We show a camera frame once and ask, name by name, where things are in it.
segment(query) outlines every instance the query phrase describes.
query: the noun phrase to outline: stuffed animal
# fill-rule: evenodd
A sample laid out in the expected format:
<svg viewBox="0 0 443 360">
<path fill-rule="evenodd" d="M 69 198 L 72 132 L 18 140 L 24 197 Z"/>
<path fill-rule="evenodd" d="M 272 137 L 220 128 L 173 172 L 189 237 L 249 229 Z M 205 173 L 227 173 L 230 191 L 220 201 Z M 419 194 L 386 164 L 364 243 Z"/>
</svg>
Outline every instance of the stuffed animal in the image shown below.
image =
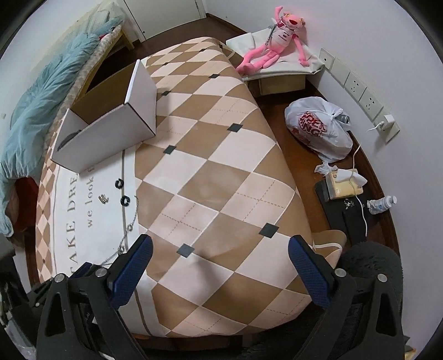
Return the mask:
<svg viewBox="0 0 443 360">
<path fill-rule="evenodd" d="M 305 21 L 303 18 L 299 18 L 290 12 L 284 12 L 280 17 L 280 12 L 283 6 L 278 6 L 275 9 L 276 27 L 275 31 L 271 32 L 268 41 L 257 49 L 248 51 L 243 58 L 243 62 L 237 67 L 237 72 L 240 75 L 252 75 L 261 68 L 266 69 L 274 64 L 280 57 L 280 54 L 286 47 L 294 40 L 295 45 L 300 53 L 299 61 L 304 67 L 309 66 L 309 62 L 306 60 L 306 55 L 303 50 L 302 43 L 296 34 L 304 26 Z M 251 60 L 257 55 L 262 55 L 259 60 L 251 64 Z"/>
</svg>

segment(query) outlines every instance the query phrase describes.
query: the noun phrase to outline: plush toy's arm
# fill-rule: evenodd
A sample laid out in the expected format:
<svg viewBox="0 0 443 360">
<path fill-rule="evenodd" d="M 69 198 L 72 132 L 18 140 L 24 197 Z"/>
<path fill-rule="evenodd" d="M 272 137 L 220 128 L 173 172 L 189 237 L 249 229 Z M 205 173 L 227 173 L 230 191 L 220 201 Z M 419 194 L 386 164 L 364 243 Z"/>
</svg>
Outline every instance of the plush toy's arm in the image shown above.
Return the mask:
<svg viewBox="0 0 443 360">
<path fill-rule="evenodd" d="M 283 10 L 283 6 L 277 6 L 275 9 L 275 18 L 276 22 L 278 23 L 280 21 L 280 11 Z"/>
<path fill-rule="evenodd" d="M 303 45 L 302 45 L 299 37 L 297 35 L 294 35 L 293 39 L 294 39 L 295 45 L 297 46 L 297 49 L 300 54 L 300 56 L 299 56 L 300 64 L 302 64 L 302 66 L 304 66 L 304 67 L 309 66 L 309 62 L 306 60 L 306 55 L 304 53 Z"/>
</svg>

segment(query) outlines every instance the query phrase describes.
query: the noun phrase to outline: open box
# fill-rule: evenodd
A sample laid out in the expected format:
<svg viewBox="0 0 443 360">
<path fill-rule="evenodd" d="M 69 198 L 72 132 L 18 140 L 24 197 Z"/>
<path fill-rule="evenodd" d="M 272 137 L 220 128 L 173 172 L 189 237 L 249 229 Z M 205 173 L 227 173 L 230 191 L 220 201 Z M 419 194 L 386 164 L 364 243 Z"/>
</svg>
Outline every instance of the open box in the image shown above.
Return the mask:
<svg viewBox="0 0 443 360">
<path fill-rule="evenodd" d="M 140 60 L 107 78 L 66 111 L 51 160 L 80 173 L 154 137 L 156 93 Z"/>
</svg>

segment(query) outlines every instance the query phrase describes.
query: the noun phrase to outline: outlet plate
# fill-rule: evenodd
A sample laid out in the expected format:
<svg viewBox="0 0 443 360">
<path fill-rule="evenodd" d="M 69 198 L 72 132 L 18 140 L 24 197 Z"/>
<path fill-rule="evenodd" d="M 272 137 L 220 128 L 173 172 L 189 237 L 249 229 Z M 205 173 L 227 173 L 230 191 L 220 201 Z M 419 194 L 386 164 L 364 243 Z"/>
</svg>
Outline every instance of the outlet plate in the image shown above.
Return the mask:
<svg viewBox="0 0 443 360">
<path fill-rule="evenodd" d="M 332 67 L 332 63 L 334 62 L 335 57 L 322 48 L 320 50 L 319 59 L 323 64 L 325 64 L 325 68 L 329 70 Z"/>
<path fill-rule="evenodd" d="M 383 109 L 381 109 L 380 113 L 373 120 L 374 125 L 379 124 L 381 121 L 386 121 L 385 115 L 389 114 L 391 114 L 391 111 L 388 108 L 384 107 Z M 392 140 L 394 136 L 396 136 L 400 132 L 400 128 L 398 127 L 398 124 L 394 122 L 394 124 L 389 129 L 382 130 L 381 127 L 379 127 L 377 128 L 377 131 L 383 141 L 387 144 Z"/>
<path fill-rule="evenodd" d="M 373 120 L 383 108 L 383 105 L 378 102 L 372 92 L 367 88 L 360 98 L 360 106 L 365 111 L 369 119 Z"/>
<path fill-rule="evenodd" d="M 359 101 L 366 90 L 366 84 L 351 71 L 345 82 L 345 89 L 348 90 L 355 100 Z"/>
<path fill-rule="evenodd" d="M 332 63 L 332 67 L 330 70 L 332 76 L 342 85 L 345 85 L 346 79 L 348 78 L 349 73 L 351 72 L 345 64 L 343 64 L 339 59 L 335 58 Z"/>
</svg>

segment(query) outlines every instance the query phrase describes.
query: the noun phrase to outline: red fabric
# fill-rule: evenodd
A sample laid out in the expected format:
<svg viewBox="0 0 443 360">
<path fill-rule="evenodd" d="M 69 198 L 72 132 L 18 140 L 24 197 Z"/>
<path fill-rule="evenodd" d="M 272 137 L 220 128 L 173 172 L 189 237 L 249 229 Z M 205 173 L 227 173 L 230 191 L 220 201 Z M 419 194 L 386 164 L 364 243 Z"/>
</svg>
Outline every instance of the red fabric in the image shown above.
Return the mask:
<svg viewBox="0 0 443 360">
<path fill-rule="evenodd" d="M 35 226 L 39 187 L 33 179 L 26 177 L 16 181 L 16 191 L 19 197 L 19 217 L 13 228 L 14 232 L 20 232 Z"/>
</svg>

